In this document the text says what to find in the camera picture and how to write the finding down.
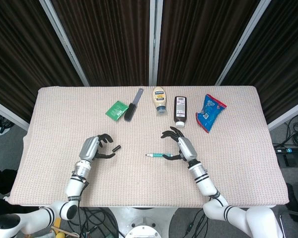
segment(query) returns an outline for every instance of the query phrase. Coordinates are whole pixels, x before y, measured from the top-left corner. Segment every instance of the dark curtain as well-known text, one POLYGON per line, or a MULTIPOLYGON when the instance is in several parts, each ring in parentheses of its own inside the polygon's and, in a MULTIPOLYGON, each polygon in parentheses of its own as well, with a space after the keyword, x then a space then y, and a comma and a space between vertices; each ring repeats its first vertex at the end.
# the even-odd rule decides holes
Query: dark curtain
POLYGON ((148 85, 150 0, 52 0, 91 86, 148 85))
POLYGON ((164 0, 157 85, 214 85, 258 0, 164 0))
POLYGON ((0 0, 0 103, 30 121, 38 89, 82 86, 38 0, 0 0))
POLYGON ((272 0, 222 85, 257 88, 267 123, 298 104, 298 0, 272 0))

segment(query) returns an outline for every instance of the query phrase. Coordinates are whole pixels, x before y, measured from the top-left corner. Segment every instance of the teal pen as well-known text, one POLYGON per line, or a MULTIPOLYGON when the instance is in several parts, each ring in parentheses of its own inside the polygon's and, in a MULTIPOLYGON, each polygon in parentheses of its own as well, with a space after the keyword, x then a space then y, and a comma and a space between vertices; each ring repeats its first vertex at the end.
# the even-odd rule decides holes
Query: teal pen
POLYGON ((166 156, 169 156, 169 157, 172 157, 173 155, 171 154, 168 154, 168 153, 153 153, 153 154, 146 154, 146 156, 149 156, 149 157, 163 157, 162 155, 166 155, 166 156))

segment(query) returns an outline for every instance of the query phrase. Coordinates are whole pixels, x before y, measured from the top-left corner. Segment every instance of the robotic arm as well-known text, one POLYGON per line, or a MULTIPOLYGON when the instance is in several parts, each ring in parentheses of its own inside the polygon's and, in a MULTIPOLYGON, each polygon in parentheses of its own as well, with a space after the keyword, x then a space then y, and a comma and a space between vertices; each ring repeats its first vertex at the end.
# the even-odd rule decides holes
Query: robotic arm
POLYGON ((228 204, 211 181, 207 171, 197 158, 192 143, 184 137, 181 131, 170 127, 162 133, 161 138, 171 137, 179 146, 179 155, 169 157, 167 160, 184 160, 188 163, 189 171, 204 196, 210 197, 210 201, 203 205, 205 215, 214 220, 227 221, 253 238, 282 238, 282 231, 271 209, 265 206, 251 207, 244 211, 228 204))
POLYGON ((67 202, 56 201, 52 205, 27 214, 5 214, 0 216, 0 238, 14 238, 19 231, 24 234, 32 234, 52 225, 56 218, 71 220, 77 213, 78 203, 81 194, 88 186, 87 177, 90 171, 90 164, 95 158, 109 159, 115 154, 104 155, 98 153, 98 146, 102 142, 113 142, 108 134, 88 138, 79 154, 80 161, 75 164, 70 181, 67 184, 65 193, 68 196, 67 202))

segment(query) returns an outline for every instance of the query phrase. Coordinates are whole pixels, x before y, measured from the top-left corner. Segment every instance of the blue snack bag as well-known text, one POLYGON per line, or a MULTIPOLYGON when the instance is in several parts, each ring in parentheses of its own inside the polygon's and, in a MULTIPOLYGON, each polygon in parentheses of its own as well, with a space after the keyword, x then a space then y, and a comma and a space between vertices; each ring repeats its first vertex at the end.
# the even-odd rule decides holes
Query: blue snack bag
POLYGON ((209 133, 218 114, 226 108, 226 105, 210 94, 205 95, 204 104, 200 113, 195 113, 198 124, 209 133))

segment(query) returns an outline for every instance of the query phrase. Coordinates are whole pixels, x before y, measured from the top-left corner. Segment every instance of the beige textured tablecloth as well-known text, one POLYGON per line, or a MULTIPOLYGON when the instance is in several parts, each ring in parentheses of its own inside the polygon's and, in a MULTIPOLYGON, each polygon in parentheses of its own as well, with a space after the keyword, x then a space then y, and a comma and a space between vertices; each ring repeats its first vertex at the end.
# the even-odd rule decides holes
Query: beige textured tablecloth
POLYGON ((105 115, 120 100, 129 104, 139 87, 49 87, 39 90, 24 151, 9 202, 47 205, 66 200, 65 187, 86 138, 108 133, 114 143, 102 152, 114 158, 92 163, 82 206, 201 207, 203 197, 184 161, 149 158, 146 153, 177 154, 176 143, 160 139, 174 126, 175 96, 186 96, 188 119, 183 134, 198 160, 229 204, 285 204, 286 184, 278 167, 257 91, 248 86, 164 87, 168 116, 157 117, 153 87, 144 93, 131 122, 105 115), (197 125, 195 112, 209 93, 227 105, 210 134, 197 125))

